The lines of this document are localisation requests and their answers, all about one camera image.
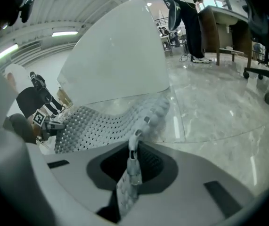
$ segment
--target perforated sheet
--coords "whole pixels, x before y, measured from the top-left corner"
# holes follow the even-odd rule
[[[114,116],[80,106],[63,122],[66,129],[57,134],[55,152],[69,153],[127,141],[138,129],[146,136],[168,110],[169,101],[160,95],[144,98],[125,113]]]

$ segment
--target marble floor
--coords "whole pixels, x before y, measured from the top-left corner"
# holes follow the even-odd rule
[[[214,54],[207,54],[215,60]],[[242,76],[247,59],[222,55],[220,66],[180,62],[167,56],[170,88],[161,92],[170,101],[163,123],[146,140],[202,156],[246,185],[254,195],[269,188],[269,105],[263,98],[269,79]],[[87,105],[120,114],[138,98],[127,97]],[[75,108],[67,109],[61,121]],[[40,146],[53,153],[55,137]]]

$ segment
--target shoe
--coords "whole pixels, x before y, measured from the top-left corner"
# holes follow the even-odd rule
[[[191,61],[193,63],[204,63],[204,64],[209,64],[211,62],[211,60],[207,59],[206,57],[196,58],[195,56],[192,56],[192,55],[191,55]]]

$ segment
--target person wearing backpack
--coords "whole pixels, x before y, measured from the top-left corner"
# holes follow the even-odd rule
[[[39,90],[41,90],[42,88],[46,88],[46,83],[44,78],[39,75],[39,74],[35,74],[35,72],[30,72],[30,77],[32,80],[32,83],[35,87],[35,89],[39,92]],[[54,115],[58,115],[58,111],[62,111],[62,105],[55,100],[55,98],[52,96],[51,102],[54,104],[54,106],[56,107],[56,109],[54,107],[51,106],[51,104],[45,104],[45,106],[54,114]]]

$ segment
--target ceiling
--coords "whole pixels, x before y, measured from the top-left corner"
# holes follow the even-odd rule
[[[19,48],[40,43],[41,50],[62,44],[75,44],[80,37],[104,14],[128,0],[35,0],[30,19],[23,24],[21,19],[12,27],[0,31],[0,52],[17,43]],[[151,2],[150,11],[155,19],[159,10],[167,10],[161,0]],[[242,0],[230,0],[242,6]],[[74,36],[51,37],[53,32],[74,31]]]

